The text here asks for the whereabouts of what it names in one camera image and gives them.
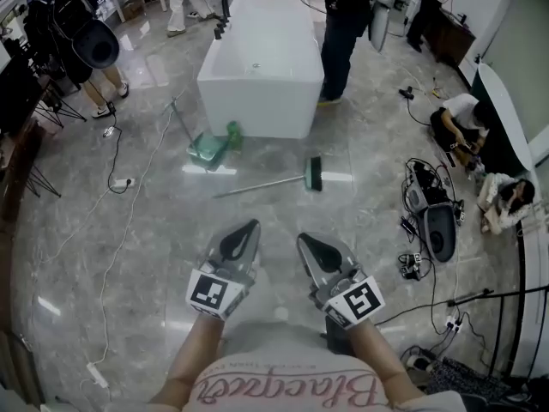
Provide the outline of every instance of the black faucet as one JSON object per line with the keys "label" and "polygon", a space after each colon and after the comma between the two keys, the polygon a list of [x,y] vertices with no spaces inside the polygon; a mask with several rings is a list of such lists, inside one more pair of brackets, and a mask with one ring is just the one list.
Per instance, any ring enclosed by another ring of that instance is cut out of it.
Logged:
{"label": "black faucet", "polygon": [[223,8],[223,18],[227,21],[231,16],[231,13],[229,12],[229,2],[227,0],[221,0],[221,7]]}

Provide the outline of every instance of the black pants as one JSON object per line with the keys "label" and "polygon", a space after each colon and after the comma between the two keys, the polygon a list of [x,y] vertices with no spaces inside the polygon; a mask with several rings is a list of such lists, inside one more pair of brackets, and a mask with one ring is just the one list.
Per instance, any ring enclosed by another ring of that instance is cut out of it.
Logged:
{"label": "black pants", "polygon": [[419,12],[413,18],[410,30],[408,30],[407,36],[410,41],[419,43],[423,31],[438,13],[440,6],[441,3],[438,0],[421,0]]}
{"label": "black pants", "polygon": [[370,20],[370,13],[327,15],[326,33],[321,57],[324,67],[324,85],[321,96],[327,100],[341,97],[351,69],[351,55],[358,37]]}
{"label": "black pants", "polygon": [[[440,145],[440,147],[444,151],[450,151],[450,145],[455,143],[455,135],[450,130],[446,128],[443,122],[442,115],[445,112],[445,108],[439,108],[431,115],[431,125],[432,125],[432,131],[435,135],[435,140]],[[459,125],[455,120],[452,120],[455,127],[462,132],[463,137],[465,137],[465,140],[467,142],[477,142],[479,140],[479,131],[478,130],[470,130],[468,128],[463,128],[461,125]],[[459,146],[459,148],[466,153],[471,153],[469,148],[464,147],[462,145]]]}

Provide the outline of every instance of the gray marble floor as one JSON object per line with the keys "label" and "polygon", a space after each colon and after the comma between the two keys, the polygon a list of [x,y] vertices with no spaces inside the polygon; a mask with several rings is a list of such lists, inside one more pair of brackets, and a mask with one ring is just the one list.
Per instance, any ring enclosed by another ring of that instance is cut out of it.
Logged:
{"label": "gray marble floor", "polygon": [[[220,8],[219,0],[215,7]],[[184,88],[178,100],[184,120],[194,135],[207,128],[196,75],[214,25],[191,21],[188,33],[168,39],[168,17],[158,3],[150,3],[146,16],[115,28],[122,46],[119,66],[131,86],[126,100],[116,99],[102,76],[95,80],[115,99],[123,130],[115,178],[139,181],[168,120],[163,106]],[[322,41],[322,17],[315,17]],[[392,29],[400,32],[401,25]],[[448,96],[465,90],[458,75],[437,64],[428,51],[418,54],[403,39],[391,36],[380,54],[362,38],[353,54],[343,102],[319,110],[307,138],[245,139],[242,150],[227,154],[214,173],[194,167],[185,153],[189,142],[173,120],[143,180],[127,238],[106,281],[110,347],[98,368],[109,381],[112,396],[148,400],[160,387],[195,317],[184,303],[190,271],[211,234],[236,219],[255,217],[261,222],[263,269],[252,294],[230,320],[229,332],[243,319],[281,316],[290,324],[323,328],[321,313],[306,299],[307,276],[294,248],[295,237],[304,230],[340,237],[365,271],[376,277],[387,302],[376,321],[429,303],[434,273],[421,282],[403,281],[396,257],[419,247],[409,245],[399,227],[404,162],[420,157],[437,164],[438,153],[425,127],[409,117],[397,90],[410,85],[430,92],[433,77]],[[426,121],[441,100],[420,90],[415,93],[410,108]],[[91,107],[82,93],[68,101],[85,114]],[[103,354],[101,285],[123,238],[136,189],[106,194],[80,232],[48,260],[105,192],[116,144],[116,136],[102,136],[111,118],[64,122],[63,130],[45,139],[36,160],[62,198],[48,193],[37,198],[27,192],[21,205],[12,276],[15,330],[33,345],[48,398],[60,396],[81,410],[97,410],[106,403],[106,392],[85,383],[87,401],[79,385],[88,378],[87,363]],[[317,154],[323,156],[326,178],[321,194],[288,184],[210,198],[215,192],[297,175],[305,158]],[[452,176],[457,197],[465,199],[467,218],[455,258],[436,268],[435,300],[485,287],[517,288],[515,236],[481,236],[474,183],[460,169],[452,170]],[[517,302],[506,302],[498,370],[504,369],[509,355],[516,319]],[[462,309],[470,313],[475,330],[486,335],[484,359],[489,362],[498,301],[477,301]],[[434,309],[439,329],[445,316],[444,306]],[[398,352],[412,344],[430,347],[440,341],[429,309],[384,324],[382,332]],[[465,327],[445,355],[485,373],[481,352],[480,341]]]}

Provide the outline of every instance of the black hair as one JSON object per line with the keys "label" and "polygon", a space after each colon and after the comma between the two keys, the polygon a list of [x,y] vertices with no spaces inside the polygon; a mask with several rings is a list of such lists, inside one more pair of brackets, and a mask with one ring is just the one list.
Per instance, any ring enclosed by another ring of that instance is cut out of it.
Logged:
{"label": "black hair", "polygon": [[513,214],[517,210],[519,210],[522,206],[526,206],[527,204],[530,204],[534,201],[534,194],[535,194],[535,188],[534,185],[532,185],[532,182],[530,180],[526,179],[520,179],[519,181],[515,183],[511,183],[510,185],[505,186],[499,195],[503,200],[508,202],[511,197],[513,197],[513,190],[518,186],[519,183],[524,184],[524,190],[522,191],[522,200],[515,200],[511,204],[511,208],[509,209],[509,213]]}
{"label": "black hair", "polygon": [[485,126],[487,130],[490,129],[496,117],[494,107],[484,100],[480,100],[479,102],[477,102],[477,104],[473,108],[473,114],[477,118],[477,120]]}

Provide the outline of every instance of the bathtub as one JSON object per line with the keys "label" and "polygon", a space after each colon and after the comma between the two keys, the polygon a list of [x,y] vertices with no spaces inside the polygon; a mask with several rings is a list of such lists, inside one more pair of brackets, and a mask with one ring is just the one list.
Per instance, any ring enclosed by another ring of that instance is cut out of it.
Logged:
{"label": "bathtub", "polygon": [[534,164],[521,121],[507,88],[492,67],[480,64],[471,94],[492,104],[498,114],[498,120],[490,128],[486,144],[480,152],[486,171],[510,176],[531,171]]}
{"label": "bathtub", "polygon": [[230,12],[197,80],[211,131],[224,136],[234,120],[243,136],[306,137],[324,78],[309,9],[299,0],[233,0]]}

